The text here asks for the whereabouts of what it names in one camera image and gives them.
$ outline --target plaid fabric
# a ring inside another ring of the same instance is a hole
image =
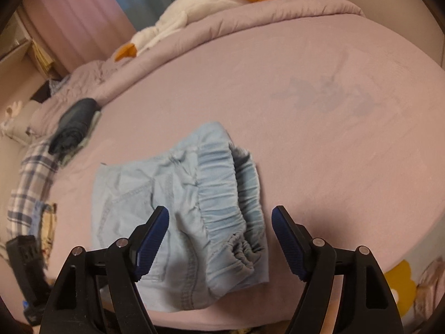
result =
[[[57,157],[48,153],[49,140],[29,146],[19,170],[19,185],[11,192],[7,232],[13,239],[27,235],[36,201],[45,201],[57,171]]]

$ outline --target folded dark clothing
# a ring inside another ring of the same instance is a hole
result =
[[[51,138],[48,152],[58,154],[62,159],[69,151],[76,148],[86,137],[94,113],[100,110],[99,104],[92,98],[76,102],[59,121],[56,134]]]

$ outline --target pink comforter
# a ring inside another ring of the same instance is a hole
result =
[[[203,310],[150,317],[200,330],[290,319],[303,285],[272,231],[273,207],[336,247],[367,245],[389,270],[445,209],[444,92],[434,61],[344,0],[270,1],[191,24],[90,92],[102,104],[115,99],[51,189],[50,275],[72,247],[90,246],[100,163],[153,157],[219,121],[257,164],[270,282]]]
[[[273,0],[208,16],[165,39],[127,66],[128,59],[114,63],[110,58],[79,67],[68,84],[35,112],[31,128],[39,136],[53,134],[63,113],[79,99],[93,98],[103,107],[153,70],[216,38],[279,21],[333,14],[363,15],[359,7],[346,0]]]

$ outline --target mattress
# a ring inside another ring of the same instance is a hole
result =
[[[398,265],[443,217],[444,91],[445,72],[434,61],[356,14],[289,19],[197,46],[107,104],[89,145],[57,174],[50,276],[72,247],[91,244],[91,194],[101,163],[155,156],[219,121],[257,164],[270,282],[203,310],[150,317],[156,325],[198,330],[290,319],[303,283],[271,228],[273,207],[284,205],[295,222],[335,247],[368,246],[385,272]]]

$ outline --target pink blanket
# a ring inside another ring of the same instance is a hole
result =
[[[31,128],[37,135],[53,134],[62,114],[79,99],[90,97],[105,106],[163,64],[211,40],[284,20],[334,14],[363,16],[359,7],[346,0],[271,0],[208,16],[130,62],[109,59],[79,67],[68,84],[35,112]]]

